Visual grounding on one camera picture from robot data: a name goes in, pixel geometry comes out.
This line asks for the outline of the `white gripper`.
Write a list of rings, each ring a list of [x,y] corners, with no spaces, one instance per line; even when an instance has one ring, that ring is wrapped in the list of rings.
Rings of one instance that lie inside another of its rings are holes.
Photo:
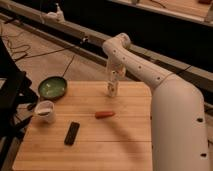
[[[125,66],[121,62],[114,59],[109,59],[107,61],[106,70],[109,81],[117,80],[120,77],[124,77],[126,74]]]

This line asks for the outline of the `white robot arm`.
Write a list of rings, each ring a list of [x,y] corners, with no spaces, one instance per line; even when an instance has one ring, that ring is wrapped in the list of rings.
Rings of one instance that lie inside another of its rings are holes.
[[[153,171],[211,171],[204,97],[193,84],[128,50],[129,36],[106,40],[108,94],[117,95],[126,71],[149,86]]]

